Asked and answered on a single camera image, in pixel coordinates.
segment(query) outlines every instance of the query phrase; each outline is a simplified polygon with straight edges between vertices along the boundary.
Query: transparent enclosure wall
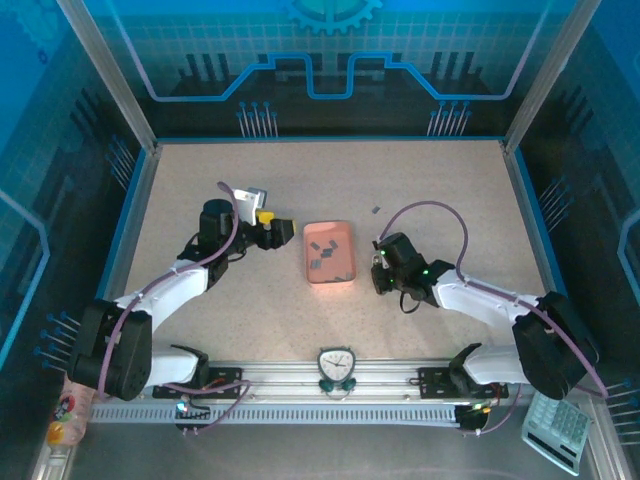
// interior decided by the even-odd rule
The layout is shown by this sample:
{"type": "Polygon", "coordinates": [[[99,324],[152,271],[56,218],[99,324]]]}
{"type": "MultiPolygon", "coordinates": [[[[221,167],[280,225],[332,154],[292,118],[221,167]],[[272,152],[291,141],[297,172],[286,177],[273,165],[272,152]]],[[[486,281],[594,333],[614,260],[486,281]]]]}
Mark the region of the transparent enclosure wall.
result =
{"type": "Polygon", "coordinates": [[[503,135],[573,0],[89,0],[159,137],[503,135]]]}
{"type": "Polygon", "coordinates": [[[54,1],[0,2],[0,44],[0,477],[17,479],[73,336],[47,314],[96,295],[140,149],[54,1]]]}
{"type": "Polygon", "coordinates": [[[521,145],[603,371],[640,372],[640,3],[603,0],[521,145]]]}

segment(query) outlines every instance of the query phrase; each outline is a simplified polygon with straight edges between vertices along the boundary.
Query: circuit pattern graphic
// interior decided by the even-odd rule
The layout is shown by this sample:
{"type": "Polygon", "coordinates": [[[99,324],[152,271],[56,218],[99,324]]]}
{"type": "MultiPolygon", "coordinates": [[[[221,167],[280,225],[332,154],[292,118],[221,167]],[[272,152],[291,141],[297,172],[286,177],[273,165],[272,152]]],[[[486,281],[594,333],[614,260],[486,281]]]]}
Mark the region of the circuit pattern graphic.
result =
{"type": "Polygon", "coordinates": [[[60,31],[55,0],[0,0],[0,14],[9,14],[40,51],[46,52],[60,31]]]}
{"type": "Polygon", "coordinates": [[[373,18],[373,10],[382,7],[381,0],[283,0],[290,20],[301,29],[310,28],[333,35],[346,34],[350,28],[359,28],[365,20],[373,18]]]}

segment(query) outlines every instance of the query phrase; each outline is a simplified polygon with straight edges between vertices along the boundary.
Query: aluminum frame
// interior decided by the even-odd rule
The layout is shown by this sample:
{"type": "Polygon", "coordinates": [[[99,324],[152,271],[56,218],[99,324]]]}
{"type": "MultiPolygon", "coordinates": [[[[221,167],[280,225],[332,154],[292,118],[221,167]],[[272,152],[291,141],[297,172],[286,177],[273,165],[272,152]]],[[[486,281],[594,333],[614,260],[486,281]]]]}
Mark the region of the aluminum frame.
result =
{"type": "Polygon", "coordinates": [[[153,155],[156,136],[86,5],[81,0],[57,2],[138,142],[153,155]]]}
{"type": "Polygon", "coordinates": [[[142,220],[147,209],[147,203],[151,195],[151,187],[155,179],[161,155],[162,147],[158,146],[152,155],[147,155],[144,159],[138,160],[144,163],[137,183],[130,187],[134,188],[134,191],[128,192],[133,195],[129,210],[125,211],[126,209],[123,208],[123,211],[120,213],[121,216],[126,216],[124,228],[122,229],[122,235],[119,239],[120,243],[118,245],[111,245],[109,256],[112,255],[113,251],[113,262],[108,267],[109,270],[105,270],[103,273],[103,278],[98,287],[99,298],[118,298],[125,293],[129,270],[131,270],[138,237],[142,229],[142,220]]]}
{"type": "Polygon", "coordinates": [[[591,469],[601,480],[633,480],[637,478],[627,461],[607,404],[591,396],[578,402],[580,409],[593,419],[587,449],[591,469]]]}
{"type": "Polygon", "coordinates": [[[520,145],[600,2],[601,0],[578,0],[573,7],[505,135],[507,152],[514,153],[520,145]]]}
{"type": "Polygon", "coordinates": [[[544,248],[544,242],[542,240],[541,228],[546,228],[544,224],[538,225],[536,216],[534,214],[534,205],[531,203],[531,199],[527,195],[527,187],[525,186],[525,178],[520,171],[518,161],[515,153],[507,150],[504,145],[502,148],[504,156],[504,162],[507,167],[507,172],[511,178],[513,184],[513,190],[516,194],[516,200],[520,207],[520,214],[524,220],[527,234],[529,235],[529,241],[531,242],[531,249],[533,250],[533,256],[538,265],[540,271],[540,277],[542,279],[542,285],[547,290],[554,290],[556,292],[564,293],[564,285],[558,284],[558,279],[553,275],[551,263],[549,261],[547,252],[544,248]]]}

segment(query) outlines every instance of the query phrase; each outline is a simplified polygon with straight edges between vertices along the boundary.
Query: orange tray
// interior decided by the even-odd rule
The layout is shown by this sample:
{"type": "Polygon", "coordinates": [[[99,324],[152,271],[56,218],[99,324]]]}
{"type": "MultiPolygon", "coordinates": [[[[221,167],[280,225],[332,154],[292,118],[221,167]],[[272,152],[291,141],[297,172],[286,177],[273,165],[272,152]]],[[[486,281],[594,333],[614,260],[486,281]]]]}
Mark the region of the orange tray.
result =
{"type": "Polygon", "coordinates": [[[310,223],[303,230],[307,281],[313,287],[349,285],[356,278],[353,231],[347,222],[310,223]]]}

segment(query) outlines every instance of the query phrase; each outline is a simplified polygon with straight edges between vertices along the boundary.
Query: speckled work surface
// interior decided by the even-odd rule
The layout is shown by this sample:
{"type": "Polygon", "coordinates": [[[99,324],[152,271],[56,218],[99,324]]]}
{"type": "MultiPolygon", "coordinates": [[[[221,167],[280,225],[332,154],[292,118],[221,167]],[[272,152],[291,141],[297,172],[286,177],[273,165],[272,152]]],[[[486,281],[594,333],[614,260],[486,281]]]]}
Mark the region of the speckled work surface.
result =
{"type": "MultiPolygon", "coordinates": [[[[544,293],[496,141],[165,145],[127,291],[173,263],[198,228],[202,204],[224,195],[218,180],[268,190],[267,208],[295,218],[299,234],[278,251],[250,249],[218,285],[165,321],[155,340],[216,360],[313,360],[320,347],[335,345],[360,358],[441,358],[472,342],[510,342],[508,329],[426,304],[404,315],[398,293],[376,295],[371,241],[398,209],[425,199],[447,202],[466,219],[466,273],[544,293]],[[344,290],[318,291],[305,281],[300,232],[324,220],[353,226],[357,277],[344,290]]],[[[462,243],[455,218],[435,207],[405,214],[391,232],[400,230],[428,262],[453,263],[462,243]]]]}

